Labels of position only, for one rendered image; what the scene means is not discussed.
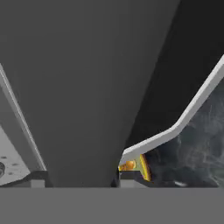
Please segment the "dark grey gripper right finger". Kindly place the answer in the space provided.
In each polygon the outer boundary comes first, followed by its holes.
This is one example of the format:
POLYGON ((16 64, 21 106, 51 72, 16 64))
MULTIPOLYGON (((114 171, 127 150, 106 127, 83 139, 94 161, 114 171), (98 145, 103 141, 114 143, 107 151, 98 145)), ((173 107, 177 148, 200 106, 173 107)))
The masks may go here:
POLYGON ((117 171, 111 186, 117 188, 146 188, 151 187, 152 182, 144 179, 140 171, 117 171))

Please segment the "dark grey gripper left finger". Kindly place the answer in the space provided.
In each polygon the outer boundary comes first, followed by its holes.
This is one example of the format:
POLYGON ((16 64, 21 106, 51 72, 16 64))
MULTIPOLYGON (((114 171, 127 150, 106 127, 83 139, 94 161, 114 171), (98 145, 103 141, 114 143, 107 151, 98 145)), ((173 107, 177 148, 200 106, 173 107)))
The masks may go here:
POLYGON ((0 188, 6 187, 31 187, 33 180, 42 180, 44 182, 44 187, 53 187, 53 183, 50 180, 48 171, 32 171, 30 174, 22 179, 12 181, 7 184, 0 185, 0 188))

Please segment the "orange glossy food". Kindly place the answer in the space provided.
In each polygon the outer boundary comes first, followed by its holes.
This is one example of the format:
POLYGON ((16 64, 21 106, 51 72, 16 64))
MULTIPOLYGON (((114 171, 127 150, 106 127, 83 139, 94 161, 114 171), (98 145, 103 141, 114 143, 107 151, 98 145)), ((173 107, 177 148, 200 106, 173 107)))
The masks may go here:
POLYGON ((118 170, 121 171, 133 171, 137 167, 135 160, 126 161, 124 164, 118 166, 118 170))

